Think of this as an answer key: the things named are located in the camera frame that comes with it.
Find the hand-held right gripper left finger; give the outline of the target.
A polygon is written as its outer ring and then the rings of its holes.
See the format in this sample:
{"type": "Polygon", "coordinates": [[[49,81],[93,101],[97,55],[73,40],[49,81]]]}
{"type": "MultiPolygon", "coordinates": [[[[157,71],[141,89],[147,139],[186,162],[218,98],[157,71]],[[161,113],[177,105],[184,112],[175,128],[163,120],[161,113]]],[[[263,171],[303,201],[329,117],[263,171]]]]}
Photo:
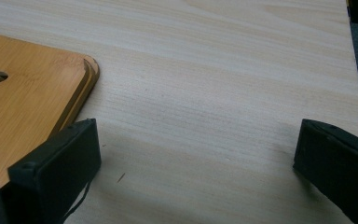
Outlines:
{"type": "Polygon", "coordinates": [[[9,224],[63,224],[101,167],[95,119],[76,122],[8,168],[9,224]]]}

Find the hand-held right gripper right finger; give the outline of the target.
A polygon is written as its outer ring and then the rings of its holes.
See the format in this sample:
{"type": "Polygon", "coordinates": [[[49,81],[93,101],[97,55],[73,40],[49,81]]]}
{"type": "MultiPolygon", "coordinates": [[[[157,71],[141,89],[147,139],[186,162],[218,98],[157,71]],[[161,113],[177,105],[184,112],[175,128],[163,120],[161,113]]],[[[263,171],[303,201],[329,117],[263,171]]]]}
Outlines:
{"type": "Polygon", "coordinates": [[[358,137],[312,119],[301,123],[294,168],[358,224],[358,137]]]}

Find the brown wooden puzzle board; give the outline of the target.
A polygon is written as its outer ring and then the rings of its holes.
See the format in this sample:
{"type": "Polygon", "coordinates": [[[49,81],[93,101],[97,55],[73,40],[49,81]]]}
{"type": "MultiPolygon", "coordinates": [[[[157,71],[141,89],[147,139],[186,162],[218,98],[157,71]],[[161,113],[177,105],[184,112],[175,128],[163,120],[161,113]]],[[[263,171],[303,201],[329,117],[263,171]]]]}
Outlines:
{"type": "Polygon", "coordinates": [[[7,168],[73,123],[99,78],[90,56],[0,35],[0,186],[7,168]]]}

